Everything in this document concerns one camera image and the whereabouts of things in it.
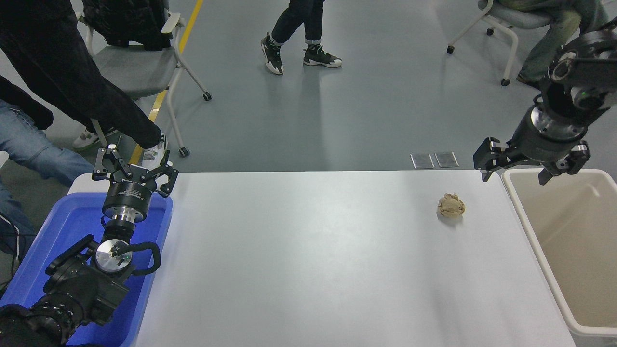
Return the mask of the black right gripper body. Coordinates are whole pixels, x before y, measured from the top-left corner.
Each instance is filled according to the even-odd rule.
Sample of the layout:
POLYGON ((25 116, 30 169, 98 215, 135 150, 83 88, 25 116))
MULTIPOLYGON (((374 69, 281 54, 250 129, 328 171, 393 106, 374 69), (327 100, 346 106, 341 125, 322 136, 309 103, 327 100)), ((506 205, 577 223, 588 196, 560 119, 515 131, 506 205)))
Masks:
POLYGON ((582 127, 550 122, 522 121, 510 141, 511 165, 539 165, 566 156, 582 139, 582 127))

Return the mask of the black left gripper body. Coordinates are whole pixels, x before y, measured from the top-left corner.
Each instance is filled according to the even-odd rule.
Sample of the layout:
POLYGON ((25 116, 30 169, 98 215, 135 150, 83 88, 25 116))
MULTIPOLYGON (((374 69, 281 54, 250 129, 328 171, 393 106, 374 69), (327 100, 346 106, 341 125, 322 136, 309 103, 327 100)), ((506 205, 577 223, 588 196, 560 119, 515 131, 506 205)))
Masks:
POLYGON ((114 182, 110 185, 102 206, 104 215, 147 215, 152 191, 147 186, 131 182, 114 182))

